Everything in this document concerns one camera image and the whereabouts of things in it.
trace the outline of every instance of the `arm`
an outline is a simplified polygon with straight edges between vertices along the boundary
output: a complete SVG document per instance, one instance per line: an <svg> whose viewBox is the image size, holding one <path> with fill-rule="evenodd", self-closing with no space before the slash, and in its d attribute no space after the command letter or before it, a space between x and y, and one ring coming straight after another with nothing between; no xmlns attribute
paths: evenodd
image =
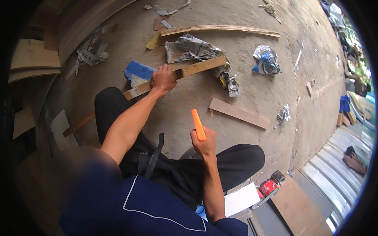
<svg viewBox="0 0 378 236"><path fill-rule="evenodd" d="M118 165L134 145L156 102L176 87L172 67L165 64L152 74L152 89L147 96L124 111L110 126L100 150L109 154Z"/></svg>
<svg viewBox="0 0 378 236"><path fill-rule="evenodd" d="M195 130L193 130L190 135L194 149L202 156L203 162L205 163L203 204L207 219L210 223L214 223L220 219L226 218L226 205L222 184L219 178L217 156L215 155L217 133L206 127L203 127L203 129L206 134L204 141L197 139Z"/></svg>

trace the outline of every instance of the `left hand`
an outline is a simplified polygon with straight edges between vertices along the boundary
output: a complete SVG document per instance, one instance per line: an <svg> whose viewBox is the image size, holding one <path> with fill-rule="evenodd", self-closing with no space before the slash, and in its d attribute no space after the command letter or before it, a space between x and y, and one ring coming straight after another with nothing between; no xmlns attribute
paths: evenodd
<svg viewBox="0 0 378 236"><path fill-rule="evenodd" d="M152 73L152 89L159 92L160 97L176 87L177 81L172 76L172 66L159 66L158 71Z"/></svg>

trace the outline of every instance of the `brown cloth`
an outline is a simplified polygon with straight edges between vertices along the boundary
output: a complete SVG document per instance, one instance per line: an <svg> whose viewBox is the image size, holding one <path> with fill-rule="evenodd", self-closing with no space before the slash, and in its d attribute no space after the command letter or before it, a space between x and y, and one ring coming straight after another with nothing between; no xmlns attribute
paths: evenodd
<svg viewBox="0 0 378 236"><path fill-rule="evenodd" d="M350 156L344 155L342 159L345 164L352 170L354 170L357 174L360 174L362 177L365 177L367 169L364 167L362 161L357 157L357 155L352 152Z"/></svg>

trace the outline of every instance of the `newspaper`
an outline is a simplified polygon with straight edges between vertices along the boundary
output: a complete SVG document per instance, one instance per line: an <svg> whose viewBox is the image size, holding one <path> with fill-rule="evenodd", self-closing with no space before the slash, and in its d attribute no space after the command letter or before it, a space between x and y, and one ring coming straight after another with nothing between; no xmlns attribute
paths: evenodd
<svg viewBox="0 0 378 236"><path fill-rule="evenodd" d="M76 52L81 62L93 66L103 54L108 44L103 43L97 36L88 39Z"/></svg>
<svg viewBox="0 0 378 236"><path fill-rule="evenodd" d="M205 61L215 57L223 56L221 49L195 38L193 35L185 34L178 38L176 42L166 42L168 63L182 62L191 59ZM229 62L225 66L213 69L214 76L222 82L223 88L228 90L230 97L240 95L239 85L235 80L236 74L231 71Z"/></svg>

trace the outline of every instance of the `forearm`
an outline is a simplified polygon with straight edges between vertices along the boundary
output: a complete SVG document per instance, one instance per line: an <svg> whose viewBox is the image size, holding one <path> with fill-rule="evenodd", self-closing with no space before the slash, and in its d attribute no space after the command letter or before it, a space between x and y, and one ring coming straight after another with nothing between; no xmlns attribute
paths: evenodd
<svg viewBox="0 0 378 236"><path fill-rule="evenodd" d="M217 167L217 158L204 158L205 174L204 174L204 189L203 189L203 203L206 210L206 217L210 223L226 218L225 216L225 198L223 195L222 184L219 178Z"/></svg>
<svg viewBox="0 0 378 236"><path fill-rule="evenodd" d="M113 157L118 165L135 143L160 97L161 93L152 89L147 96L119 115L110 126L100 149Z"/></svg>

